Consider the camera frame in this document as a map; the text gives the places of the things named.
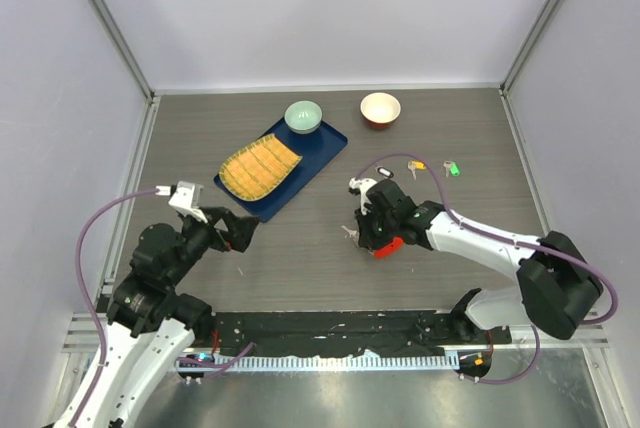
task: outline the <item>red bowl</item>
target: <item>red bowl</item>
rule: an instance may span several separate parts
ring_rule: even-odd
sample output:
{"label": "red bowl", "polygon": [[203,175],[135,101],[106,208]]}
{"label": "red bowl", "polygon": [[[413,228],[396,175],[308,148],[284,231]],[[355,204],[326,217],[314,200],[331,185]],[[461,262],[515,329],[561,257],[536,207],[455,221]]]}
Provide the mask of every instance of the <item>red bowl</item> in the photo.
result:
{"label": "red bowl", "polygon": [[388,93],[371,93],[360,102],[360,113],[376,130],[389,128],[400,116],[400,102]]}

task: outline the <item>white wall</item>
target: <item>white wall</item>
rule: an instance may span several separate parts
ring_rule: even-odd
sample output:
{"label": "white wall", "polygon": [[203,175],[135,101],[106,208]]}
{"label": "white wall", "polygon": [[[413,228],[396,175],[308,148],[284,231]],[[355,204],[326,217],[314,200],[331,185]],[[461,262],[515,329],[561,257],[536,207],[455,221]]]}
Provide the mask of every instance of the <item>white wall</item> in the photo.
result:
{"label": "white wall", "polygon": [[156,89],[501,82],[544,0],[106,0]]}
{"label": "white wall", "polygon": [[[0,0],[2,426],[45,424],[70,316],[82,309],[75,239],[119,195],[143,110],[87,0]],[[87,240],[94,292],[112,225]]]}
{"label": "white wall", "polygon": [[555,226],[618,287],[620,311],[605,326],[632,402],[640,399],[639,33],[640,0],[565,0],[512,92]]}

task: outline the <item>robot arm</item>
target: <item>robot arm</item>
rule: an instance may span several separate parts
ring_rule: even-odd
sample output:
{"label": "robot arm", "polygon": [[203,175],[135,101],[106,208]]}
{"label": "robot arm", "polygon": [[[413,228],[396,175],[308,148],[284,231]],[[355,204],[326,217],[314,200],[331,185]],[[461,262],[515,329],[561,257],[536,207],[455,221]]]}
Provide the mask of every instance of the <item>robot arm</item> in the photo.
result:
{"label": "robot arm", "polygon": [[[98,353],[55,428],[69,426],[88,391],[92,394],[76,428],[133,426],[175,359],[195,339],[211,333],[211,306],[187,294],[178,296],[176,285],[209,249],[244,252],[259,220],[238,218],[226,208],[200,208],[201,189],[180,182],[171,190],[169,205],[182,220],[180,233],[161,223],[140,235],[132,271],[114,291],[107,311],[108,352],[100,379],[92,388]],[[215,227],[220,220],[226,230]]]}
{"label": "robot arm", "polygon": [[[464,228],[441,204],[426,201],[417,206],[391,180],[349,182],[360,195],[356,210],[359,246],[370,251],[392,251],[402,244],[464,256],[510,278],[515,286],[504,290],[472,290],[456,305],[463,311],[469,330],[496,326],[535,324],[547,334],[569,339],[602,294],[599,280],[569,262],[516,246],[526,242],[554,248],[583,259],[568,237],[551,232],[544,238],[518,235],[465,219],[480,228],[483,236]],[[497,241],[491,235],[513,240]]]}

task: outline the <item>blue tray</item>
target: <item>blue tray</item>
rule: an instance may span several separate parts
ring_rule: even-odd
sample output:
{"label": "blue tray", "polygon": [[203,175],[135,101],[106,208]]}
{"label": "blue tray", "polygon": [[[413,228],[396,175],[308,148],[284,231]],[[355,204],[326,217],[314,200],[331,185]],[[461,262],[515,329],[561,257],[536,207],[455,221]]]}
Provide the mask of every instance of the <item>blue tray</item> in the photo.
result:
{"label": "blue tray", "polygon": [[324,121],[318,129],[309,135],[298,135],[289,129],[281,118],[275,125],[264,132],[262,136],[273,133],[282,143],[294,153],[301,155],[298,163],[289,176],[269,195],[258,201],[242,201],[227,190],[216,175],[213,182],[226,192],[231,198],[242,205],[249,213],[267,222],[273,215],[296,196],[296,194],[320,173],[327,164],[347,146],[347,137]]}

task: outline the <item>light green bowl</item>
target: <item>light green bowl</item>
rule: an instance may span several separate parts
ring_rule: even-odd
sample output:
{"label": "light green bowl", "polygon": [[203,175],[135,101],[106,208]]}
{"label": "light green bowl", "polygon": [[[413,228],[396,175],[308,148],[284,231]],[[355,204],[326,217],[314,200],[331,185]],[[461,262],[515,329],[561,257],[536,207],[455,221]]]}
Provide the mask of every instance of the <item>light green bowl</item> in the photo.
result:
{"label": "light green bowl", "polygon": [[322,121],[322,110],[313,101],[297,101],[284,113],[289,129],[300,135],[313,133]]}

